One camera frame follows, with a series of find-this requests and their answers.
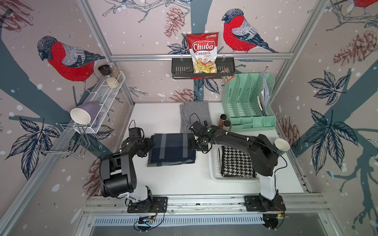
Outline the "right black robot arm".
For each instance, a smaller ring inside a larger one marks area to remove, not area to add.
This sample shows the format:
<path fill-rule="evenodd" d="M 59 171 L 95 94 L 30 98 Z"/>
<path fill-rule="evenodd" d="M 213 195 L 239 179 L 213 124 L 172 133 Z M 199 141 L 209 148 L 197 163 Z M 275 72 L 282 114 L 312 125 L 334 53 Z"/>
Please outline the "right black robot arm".
<path fill-rule="evenodd" d="M 275 183 L 275 169 L 278 165 L 279 155 L 269 139 L 260 134 L 258 136 L 246 136 L 212 125 L 209 128 L 199 122 L 194 122 L 189 127 L 195 137 L 195 148 L 211 145 L 222 145 L 237 149 L 249 155 L 252 167 L 259 174 L 261 201 L 272 202 L 277 196 Z"/>

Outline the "white plastic basket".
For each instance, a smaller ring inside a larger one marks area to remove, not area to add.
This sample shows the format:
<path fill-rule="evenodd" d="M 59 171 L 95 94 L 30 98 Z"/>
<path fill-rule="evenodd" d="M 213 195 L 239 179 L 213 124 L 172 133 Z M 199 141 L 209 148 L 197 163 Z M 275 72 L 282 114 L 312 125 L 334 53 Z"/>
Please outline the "white plastic basket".
<path fill-rule="evenodd" d="M 213 145 L 208 153 L 210 177 L 218 183 L 259 183 L 258 175 L 255 178 L 224 177 L 221 174 L 221 145 Z"/>

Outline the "brown spice bottle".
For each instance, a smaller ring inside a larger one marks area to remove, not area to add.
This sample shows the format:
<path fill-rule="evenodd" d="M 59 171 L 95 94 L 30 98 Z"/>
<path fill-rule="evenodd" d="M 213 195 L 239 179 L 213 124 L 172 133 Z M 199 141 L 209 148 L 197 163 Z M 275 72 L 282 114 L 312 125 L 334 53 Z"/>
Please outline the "brown spice bottle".
<path fill-rule="evenodd" d="M 218 126 L 222 128 L 226 120 L 227 120 L 226 114 L 221 114 Z"/>

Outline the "grey folded scarf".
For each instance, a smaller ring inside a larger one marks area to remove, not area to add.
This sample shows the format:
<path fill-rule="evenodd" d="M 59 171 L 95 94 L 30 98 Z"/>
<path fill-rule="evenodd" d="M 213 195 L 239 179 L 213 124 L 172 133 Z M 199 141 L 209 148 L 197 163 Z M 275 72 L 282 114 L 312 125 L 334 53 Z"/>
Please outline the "grey folded scarf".
<path fill-rule="evenodd" d="M 184 102 L 180 104 L 180 132 L 190 133 L 191 124 L 198 121 L 203 126 L 211 126 L 212 121 L 208 102 Z"/>

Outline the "black white houndstooth scarf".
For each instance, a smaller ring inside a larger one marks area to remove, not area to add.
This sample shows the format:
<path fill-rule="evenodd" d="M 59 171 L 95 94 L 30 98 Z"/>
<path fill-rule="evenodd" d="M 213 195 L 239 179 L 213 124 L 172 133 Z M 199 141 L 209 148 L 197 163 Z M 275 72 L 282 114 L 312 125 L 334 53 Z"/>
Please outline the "black white houndstooth scarf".
<path fill-rule="evenodd" d="M 221 147 L 220 165 L 220 174 L 226 178 L 254 179 L 257 177 L 250 156 L 235 148 Z"/>

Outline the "purple white cup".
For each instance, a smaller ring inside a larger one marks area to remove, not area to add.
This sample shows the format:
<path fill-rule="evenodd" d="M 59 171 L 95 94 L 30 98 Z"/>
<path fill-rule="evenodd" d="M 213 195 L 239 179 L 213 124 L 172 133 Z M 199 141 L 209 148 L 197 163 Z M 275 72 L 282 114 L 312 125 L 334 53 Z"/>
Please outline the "purple white cup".
<path fill-rule="evenodd" d="M 73 108 L 70 111 L 70 116 L 75 123 L 88 125 L 94 121 L 100 109 L 101 106 L 98 102 L 87 102 Z"/>

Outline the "papers in organizer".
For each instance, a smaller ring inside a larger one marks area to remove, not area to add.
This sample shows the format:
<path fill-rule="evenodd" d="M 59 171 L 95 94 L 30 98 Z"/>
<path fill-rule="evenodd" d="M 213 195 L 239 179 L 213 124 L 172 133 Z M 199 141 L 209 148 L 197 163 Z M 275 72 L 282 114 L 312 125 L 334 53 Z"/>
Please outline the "papers in organizer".
<path fill-rule="evenodd" d="M 263 116 L 266 116 L 266 107 L 270 99 L 270 91 L 267 84 L 265 73 L 261 74 L 262 77 L 262 90 L 258 95 L 258 104 Z"/>

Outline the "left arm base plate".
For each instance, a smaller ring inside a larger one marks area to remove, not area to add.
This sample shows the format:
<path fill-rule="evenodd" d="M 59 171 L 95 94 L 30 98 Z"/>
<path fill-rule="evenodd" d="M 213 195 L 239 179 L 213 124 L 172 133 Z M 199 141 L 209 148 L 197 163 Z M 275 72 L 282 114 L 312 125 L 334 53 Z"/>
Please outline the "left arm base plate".
<path fill-rule="evenodd" d="M 127 204 L 128 213 L 166 213 L 168 205 L 168 197 L 153 196 L 151 199 L 147 199 L 142 202 Z"/>

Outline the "dark green mug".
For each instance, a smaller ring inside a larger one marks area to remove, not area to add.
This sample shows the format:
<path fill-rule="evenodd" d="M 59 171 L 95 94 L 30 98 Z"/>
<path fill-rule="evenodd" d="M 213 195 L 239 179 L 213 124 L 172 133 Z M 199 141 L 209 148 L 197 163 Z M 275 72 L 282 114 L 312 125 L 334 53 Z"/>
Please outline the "dark green mug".
<path fill-rule="evenodd" d="M 282 139 L 282 138 L 277 138 L 274 141 L 274 146 L 278 153 L 285 153 L 288 150 L 290 150 L 290 144 L 285 139 Z"/>

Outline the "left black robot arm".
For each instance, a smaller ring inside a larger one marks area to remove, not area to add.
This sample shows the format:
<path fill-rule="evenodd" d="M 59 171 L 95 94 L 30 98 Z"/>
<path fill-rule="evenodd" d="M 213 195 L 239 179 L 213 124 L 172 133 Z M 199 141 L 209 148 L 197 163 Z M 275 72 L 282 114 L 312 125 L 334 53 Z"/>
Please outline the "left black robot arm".
<path fill-rule="evenodd" d="M 143 129 L 129 129 L 129 137 L 121 144 L 119 151 L 104 157 L 99 164 L 100 191 L 103 197 L 126 198 L 136 208 L 153 204 L 152 192 L 147 186 L 137 185 L 133 163 L 135 156 L 144 158 L 154 146 L 144 136 Z"/>

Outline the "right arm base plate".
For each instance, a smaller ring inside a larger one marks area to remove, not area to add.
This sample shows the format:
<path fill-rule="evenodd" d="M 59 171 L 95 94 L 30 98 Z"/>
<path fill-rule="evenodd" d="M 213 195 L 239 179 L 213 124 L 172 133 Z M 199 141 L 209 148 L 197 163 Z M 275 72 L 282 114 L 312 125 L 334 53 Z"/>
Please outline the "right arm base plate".
<path fill-rule="evenodd" d="M 268 212 L 268 211 L 286 211 L 285 204 L 281 195 L 277 194 L 274 199 L 269 200 L 262 195 L 244 196 L 244 205 L 247 211 Z"/>

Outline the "beige spice bottle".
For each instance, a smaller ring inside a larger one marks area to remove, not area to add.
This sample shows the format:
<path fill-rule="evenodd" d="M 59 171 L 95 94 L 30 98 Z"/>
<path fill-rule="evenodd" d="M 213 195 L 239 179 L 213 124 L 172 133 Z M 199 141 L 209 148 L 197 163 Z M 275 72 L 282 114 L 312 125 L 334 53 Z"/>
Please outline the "beige spice bottle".
<path fill-rule="evenodd" d="M 231 122 L 230 121 L 225 121 L 223 124 L 223 129 L 226 131 L 229 131 L 231 127 Z"/>

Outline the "red Chuba chips bag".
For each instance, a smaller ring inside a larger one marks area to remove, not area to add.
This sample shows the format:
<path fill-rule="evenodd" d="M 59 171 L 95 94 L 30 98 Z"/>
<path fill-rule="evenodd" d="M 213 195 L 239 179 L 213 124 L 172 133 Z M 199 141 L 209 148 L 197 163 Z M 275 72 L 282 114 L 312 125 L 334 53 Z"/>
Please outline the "red Chuba chips bag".
<path fill-rule="evenodd" d="M 218 32 L 186 35 L 195 74 L 217 73 L 218 36 Z"/>

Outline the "navy plaid scarf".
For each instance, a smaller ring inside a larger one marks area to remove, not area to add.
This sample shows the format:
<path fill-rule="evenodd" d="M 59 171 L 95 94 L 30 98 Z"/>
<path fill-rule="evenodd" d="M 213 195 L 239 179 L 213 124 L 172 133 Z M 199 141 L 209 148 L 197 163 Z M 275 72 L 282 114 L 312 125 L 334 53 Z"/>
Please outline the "navy plaid scarf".
<path fill-rule="evenodd" d="M 147 167 L 194 164 L 196 151 L 191 149 L 192 134 L 169 133 L 151 136 L 154 147 L 149 151 Z"/>

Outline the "green plastic file organizer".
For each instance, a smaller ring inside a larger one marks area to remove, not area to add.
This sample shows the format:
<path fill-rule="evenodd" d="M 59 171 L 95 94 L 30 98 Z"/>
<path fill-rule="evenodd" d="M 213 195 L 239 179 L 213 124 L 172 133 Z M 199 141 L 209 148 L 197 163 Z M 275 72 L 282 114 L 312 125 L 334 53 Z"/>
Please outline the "green plastic file organizer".
<path fill-rule="evenodd" d="M 266 116 L 262 115 L 258 104 L 258 95 L 262 90 L 262 73 L 236 74 L 223 88 L 221 99 L 223 112 L 231 122 L 230 131 L 253 132 L 270 131 L 276 128 L 276 116 L 270 107 L 266 107 Z M 271 73 L 265 73 L 270 96 L 275 84 Z"/>

